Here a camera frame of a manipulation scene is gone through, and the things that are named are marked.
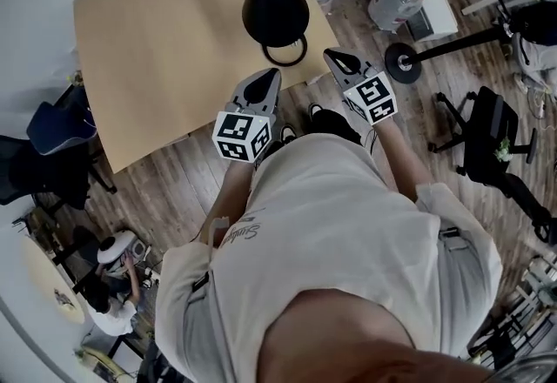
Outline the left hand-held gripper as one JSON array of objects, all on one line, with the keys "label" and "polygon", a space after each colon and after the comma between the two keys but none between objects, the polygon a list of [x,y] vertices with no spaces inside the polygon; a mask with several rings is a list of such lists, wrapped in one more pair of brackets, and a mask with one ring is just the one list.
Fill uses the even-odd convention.
[{"label": "left hand-held gripper", "polygon": [[282,76],[277,68],[242,80],[218,113],[211,136],[221,158],[254,163],[272,140]]}]

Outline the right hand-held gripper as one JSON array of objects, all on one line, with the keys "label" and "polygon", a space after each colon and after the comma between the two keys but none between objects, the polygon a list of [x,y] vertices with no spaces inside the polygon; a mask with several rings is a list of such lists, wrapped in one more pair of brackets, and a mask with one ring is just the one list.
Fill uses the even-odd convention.
[{"label": "right hand-held gripper", "polygon": [[[350,76],[364,76],[375,71],[365,55],[353,49],[325,49],[323,58],[340,89],[350,84]],[[377,124],[398,113],[392,85],[384,71],[364,77],[343,91],[352,111],[368,124]]]}]

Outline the black desk lamp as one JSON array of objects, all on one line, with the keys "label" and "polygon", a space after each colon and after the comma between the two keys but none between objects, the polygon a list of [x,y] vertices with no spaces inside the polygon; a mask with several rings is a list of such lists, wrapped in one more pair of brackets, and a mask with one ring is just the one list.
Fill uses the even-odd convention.
[{"label": "black desk lamp", "polygon": [[[310,11],[306,0],[245,0],[242,20],[247,33],[260,44],[266,59],[279,67],[300,63],[307,53],[305,31]],[[301,42],[300,55],[291,62],[271,57],[270,48],[283,48]]]}]

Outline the person's left forearm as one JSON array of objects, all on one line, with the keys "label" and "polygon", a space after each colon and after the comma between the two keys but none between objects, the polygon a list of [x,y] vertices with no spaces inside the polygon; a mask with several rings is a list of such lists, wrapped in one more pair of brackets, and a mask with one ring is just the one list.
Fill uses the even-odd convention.
[{"label": "person's left forearm", "polygon": [[[254,171],[253,164],[230,162],[218,196],[200,230],[200,242],[219,247],[228,229],[244,215]],[[222,218],[227,218],[229,225],[226,228],[218,228],[213,241],[210,241],[211,223]]]}]

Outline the black pole stand round base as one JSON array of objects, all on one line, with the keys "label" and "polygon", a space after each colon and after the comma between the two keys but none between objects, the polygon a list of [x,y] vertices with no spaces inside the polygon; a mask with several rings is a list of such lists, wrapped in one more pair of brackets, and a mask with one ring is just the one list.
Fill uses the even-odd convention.
[{"label": "black pole stand round base", "polygon": [[385,52],[385,67],[389,75],[399,83],[412,84],[421,75],[422,63],[428,59],[464,50],[479,44],[510,38],[513,35],[511,24],[496,24],[467,37],[462,37],[429,50],[417,52],[408,44],[391,44]]}]

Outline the person's black trousers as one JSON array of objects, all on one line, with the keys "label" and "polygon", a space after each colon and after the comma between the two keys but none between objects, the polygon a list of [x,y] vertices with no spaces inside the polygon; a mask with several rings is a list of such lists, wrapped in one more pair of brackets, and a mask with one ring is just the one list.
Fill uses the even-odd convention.
[{"label": "person's black trousers", "polygon": [[[309,132],[332,134],[355,144],[361,144],[361,136],[356,132],[348,123],[348,121],[336,111],[324,109],[319,111],[314,116],[314,119],[309,118]],[[273,153],[286,146],[279,141],[272,142],[266,150],[263,159],[270,157]]]}]

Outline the light wooden table white legs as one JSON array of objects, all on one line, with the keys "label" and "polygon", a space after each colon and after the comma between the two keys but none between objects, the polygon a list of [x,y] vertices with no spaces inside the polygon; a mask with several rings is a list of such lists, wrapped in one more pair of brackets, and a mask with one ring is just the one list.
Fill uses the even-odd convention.
[{"label": "light wooden table white legs", "polygon": [[84,86],[115,172],[212,122],[269,66],[245,0],[75,0]]}]

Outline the small white appliance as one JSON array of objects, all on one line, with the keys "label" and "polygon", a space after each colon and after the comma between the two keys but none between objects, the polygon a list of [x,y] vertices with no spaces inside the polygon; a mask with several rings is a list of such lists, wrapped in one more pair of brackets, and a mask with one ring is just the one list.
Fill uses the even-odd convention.
[{"label": "small white appliance", "polygon": [[421,9],[407,20],[406,26],[417,43],[439,40],[459,31],[448,0],[422,0]]}]

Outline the black reclined office chair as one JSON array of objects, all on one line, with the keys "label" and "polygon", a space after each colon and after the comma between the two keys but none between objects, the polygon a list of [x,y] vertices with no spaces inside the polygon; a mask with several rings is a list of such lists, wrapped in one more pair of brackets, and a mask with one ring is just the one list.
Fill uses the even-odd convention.
[{"label": "black reclined office chair", "polygon": [[536,237],[557,247],[557,218],[538,202],[519,177],[507,171],[513,155],[524,155],[529,165],[533,162],[538,132],[532,131],[528,144],[517,144],[517,113],[501,95],[486,86],[466,94],[465,100],[473,102],[468,120],[445,94],[438,92],[434,99],[447,107],[461,132],[454,133],[452,139],[441,146],[429,143],[428,150],[439,153],[463,144],[464,163],[456,167],[456,172],[475,183],[500,190],[531,219]]}]

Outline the blue padded chair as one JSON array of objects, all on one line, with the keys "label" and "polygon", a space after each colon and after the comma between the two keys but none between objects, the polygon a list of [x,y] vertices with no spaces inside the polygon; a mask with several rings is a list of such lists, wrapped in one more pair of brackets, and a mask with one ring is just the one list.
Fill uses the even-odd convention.
[{"label": "blue padded chair", "polygon": [[54,103],[42,102],[33,115],[27,136],[41,155],[89,142],[97,135],[83,86],[71,86]]}]

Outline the white domed device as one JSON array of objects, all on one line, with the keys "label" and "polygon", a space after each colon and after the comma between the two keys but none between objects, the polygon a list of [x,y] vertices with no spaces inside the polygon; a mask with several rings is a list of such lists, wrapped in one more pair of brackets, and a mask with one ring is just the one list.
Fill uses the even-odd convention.
[{"label": "white domed device", "polygon": [[131,230],[122,230],[103,240],[97,250],[97,262],[110,264],[129,251],[135,262],[144,259],[147,245]]}]

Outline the black mesh office chair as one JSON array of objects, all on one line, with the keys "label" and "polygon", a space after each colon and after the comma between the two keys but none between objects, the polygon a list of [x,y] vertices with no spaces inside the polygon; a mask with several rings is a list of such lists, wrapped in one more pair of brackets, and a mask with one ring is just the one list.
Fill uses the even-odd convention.
[{"label": "black mesh office chair", "polygon": [[29,140],[0,135],[0,205],[28,195],[52,193],[61,204],[82,210],[90,178],[116,193],[117,187],[108,185],[94,167],[101,153],[91,152],[88,144],[78,144],[42,155]]}]

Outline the person's neck and chin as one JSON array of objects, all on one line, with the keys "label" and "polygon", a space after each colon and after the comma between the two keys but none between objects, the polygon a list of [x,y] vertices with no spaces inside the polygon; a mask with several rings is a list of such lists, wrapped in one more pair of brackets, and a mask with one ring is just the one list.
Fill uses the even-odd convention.
[{"label": "person's neck and chin", "polygon": [[485,368],[423,352],[386,309],[334,290],[302,292],[265,332],[257,383],[485,383]]}]

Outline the round beige table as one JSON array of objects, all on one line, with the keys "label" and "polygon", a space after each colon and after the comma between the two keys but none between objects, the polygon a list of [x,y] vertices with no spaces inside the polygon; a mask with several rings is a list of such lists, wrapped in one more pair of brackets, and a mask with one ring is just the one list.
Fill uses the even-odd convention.
[{"label": "round beige table", "polygon": [[0,228],[0,321],[6,320],[31,357],[46,366],[46,376],[63,383],[95,378],[75,351],[91,328],[81,300],[26,227]]}]

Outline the person's eyeglasses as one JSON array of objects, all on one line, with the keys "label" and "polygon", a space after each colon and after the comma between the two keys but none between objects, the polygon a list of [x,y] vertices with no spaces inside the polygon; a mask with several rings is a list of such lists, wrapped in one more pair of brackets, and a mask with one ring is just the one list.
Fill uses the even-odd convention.
[{"label": "person's eyeglasses", "polygon": [[522,356],[497,371],[496,383],[557,383],[557,351]]}]

